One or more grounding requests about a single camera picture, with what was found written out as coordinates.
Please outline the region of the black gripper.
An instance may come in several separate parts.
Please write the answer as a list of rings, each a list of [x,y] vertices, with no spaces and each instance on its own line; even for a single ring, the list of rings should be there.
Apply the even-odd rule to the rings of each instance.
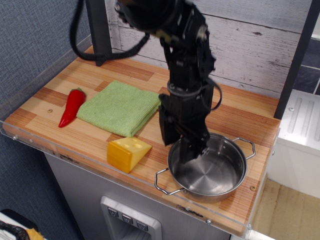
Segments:
[[[179,161],[196,159],[207,149],[209,132],[205,119],[211,111],[214,87],[206,85],[199,94],[180,97],[160,94],[159,124],[165,146],[180,140]]]

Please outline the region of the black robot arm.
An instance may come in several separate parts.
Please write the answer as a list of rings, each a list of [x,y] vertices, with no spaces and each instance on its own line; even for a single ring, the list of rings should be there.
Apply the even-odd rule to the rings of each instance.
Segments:
[[[217,84],[210,79],[215,58],[206,19],[188,0],[119,0],[125,23],[155,36],[169,69],[168,94],[161,94],[159,124],[165,145],[180,143],[179,160],[187,163],[206,148],[205,124]]]

